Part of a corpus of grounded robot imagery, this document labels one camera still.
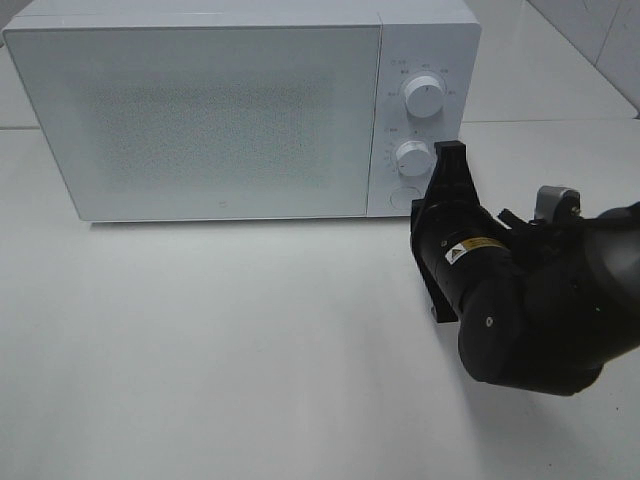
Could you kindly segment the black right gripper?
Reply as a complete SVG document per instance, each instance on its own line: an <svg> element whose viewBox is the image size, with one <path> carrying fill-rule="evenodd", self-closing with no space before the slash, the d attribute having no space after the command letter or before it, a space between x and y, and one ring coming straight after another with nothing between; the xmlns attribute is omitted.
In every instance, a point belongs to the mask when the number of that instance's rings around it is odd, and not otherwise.
<svg viewBox="0 0 640 480"><path fill-rule="evenodd" d="M429 205L426 200L478 200L459 140L434 144L436 165L423 200L411 216L411 252L438 323L459 320L465 302L481 282L496 275L500 260L499 225L488 212L461 201Z"/></svg>

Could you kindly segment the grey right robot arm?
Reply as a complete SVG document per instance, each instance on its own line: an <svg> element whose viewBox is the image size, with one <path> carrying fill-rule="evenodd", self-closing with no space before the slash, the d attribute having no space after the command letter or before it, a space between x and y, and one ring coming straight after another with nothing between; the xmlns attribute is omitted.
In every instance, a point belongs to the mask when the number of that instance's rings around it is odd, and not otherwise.
<svg viewBox="0 0 640 480"><path fill-rule="evenodd" d="M639 345L639 208L595 218L580 195L544 186L534 217L492 216L458 141L439 142L410 246L437 322L459 326L476 381L560 396L592 385Z"/></svg>

